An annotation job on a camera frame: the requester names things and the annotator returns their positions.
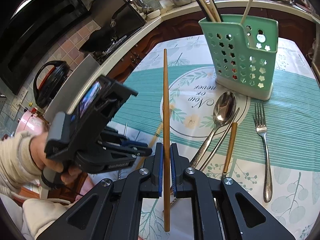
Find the cream sleeve left forearm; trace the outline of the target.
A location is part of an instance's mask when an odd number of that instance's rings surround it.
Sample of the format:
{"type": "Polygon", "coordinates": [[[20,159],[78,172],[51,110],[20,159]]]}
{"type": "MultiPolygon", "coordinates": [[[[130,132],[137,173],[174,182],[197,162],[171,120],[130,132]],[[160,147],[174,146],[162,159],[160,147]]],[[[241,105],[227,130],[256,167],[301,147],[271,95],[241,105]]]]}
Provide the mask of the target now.
{"type": "Polygon", "coordinates": [[[37,239],[72,206],[36,198],[29,198],[19,206],[13,200],[22,186],[39,179],[42,173],[29,150],[34,136],[21,132],[1,141],[1,201],[25,239],[37,239]]]}

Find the left hand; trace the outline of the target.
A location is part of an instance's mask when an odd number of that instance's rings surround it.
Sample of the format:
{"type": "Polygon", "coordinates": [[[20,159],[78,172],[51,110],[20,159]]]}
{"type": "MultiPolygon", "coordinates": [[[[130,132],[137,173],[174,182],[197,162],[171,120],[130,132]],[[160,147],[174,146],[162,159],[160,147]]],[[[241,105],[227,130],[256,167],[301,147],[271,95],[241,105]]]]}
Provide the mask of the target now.
{"type": "Polygon", "coordinates": [[[75,181],[79,174],[82,173],[82,171],[76,166],[71,166],[69,167],[68,171],[63,172],[62,163],[47,159],[44,152],[47,136],[48,133],[44,132],[41,135],[32,137],[29,145],[31,157],[40,170],[48,167],[55,172],[61,173],[62,182],[68,185],[75,181]]]}

